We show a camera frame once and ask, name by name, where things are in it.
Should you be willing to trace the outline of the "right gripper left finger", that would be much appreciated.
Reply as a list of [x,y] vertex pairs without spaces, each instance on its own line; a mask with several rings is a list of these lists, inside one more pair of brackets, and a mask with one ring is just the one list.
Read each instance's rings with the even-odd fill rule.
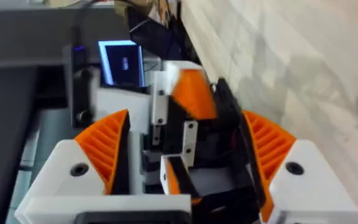
[[16,214],[128,211],[129,129],[129,112],[120,110],[95,122],[75,138],[60,141]]

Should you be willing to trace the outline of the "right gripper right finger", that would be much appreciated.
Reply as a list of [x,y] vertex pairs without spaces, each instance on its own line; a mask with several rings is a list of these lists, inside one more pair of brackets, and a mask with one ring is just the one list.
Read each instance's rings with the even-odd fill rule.
[[244,110],[261,223],[355,223],[358,206],[313,141]]

